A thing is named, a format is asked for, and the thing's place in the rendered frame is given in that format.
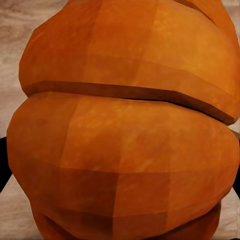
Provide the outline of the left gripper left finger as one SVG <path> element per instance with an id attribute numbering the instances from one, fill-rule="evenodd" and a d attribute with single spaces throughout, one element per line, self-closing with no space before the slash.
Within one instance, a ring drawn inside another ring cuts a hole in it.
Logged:
<path id="1" fill-rule="evenodd" d="M 0 193 L 12 176 L 7 154 L 7 137 L 0 138 Z"/>

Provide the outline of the pumpkin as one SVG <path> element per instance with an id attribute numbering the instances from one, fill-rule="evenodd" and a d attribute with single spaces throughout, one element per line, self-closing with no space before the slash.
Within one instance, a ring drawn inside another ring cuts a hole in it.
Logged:
<path id="1" fill-rule="evenodd" d="M 8 166 L 43 240 L 211 240 L 240 166 L 221 0 L 69 0 L 19 62 Z"/>

